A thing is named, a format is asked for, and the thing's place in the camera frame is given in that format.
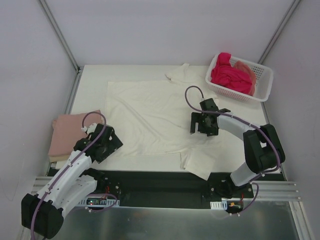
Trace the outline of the cream white t shirt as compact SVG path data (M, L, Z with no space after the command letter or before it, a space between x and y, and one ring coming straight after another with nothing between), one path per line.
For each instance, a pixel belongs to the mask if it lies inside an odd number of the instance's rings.
M179 153L184 170L207 180L224 135L190 133L192 107L202 97L217 100L205 79L188 64L168 72L165 80L109 82L107 123L123 144L114 156Z

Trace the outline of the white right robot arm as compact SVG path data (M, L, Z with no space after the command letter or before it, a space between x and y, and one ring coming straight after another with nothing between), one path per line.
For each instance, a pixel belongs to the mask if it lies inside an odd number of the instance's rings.
M243 188L266 173L277 171L286 156L275 127L271 124L257 126L231 113L218 109L212 98L200 102L201 110L191 113L190 133L199 132L208 137L224 130L243 142L244 163L214 187L223 198L234 198Z

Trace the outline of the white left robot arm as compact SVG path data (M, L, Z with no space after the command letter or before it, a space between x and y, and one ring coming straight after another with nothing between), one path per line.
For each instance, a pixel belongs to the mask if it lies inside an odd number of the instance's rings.
M66 216L89 197L85 208L93 213L115 207L120 184L102 171L92 168L123 146L112 126L93 123L83 127L86 137L78 140L67 162L37 193L26 194L21 201L21 224L31 236L52 239Z

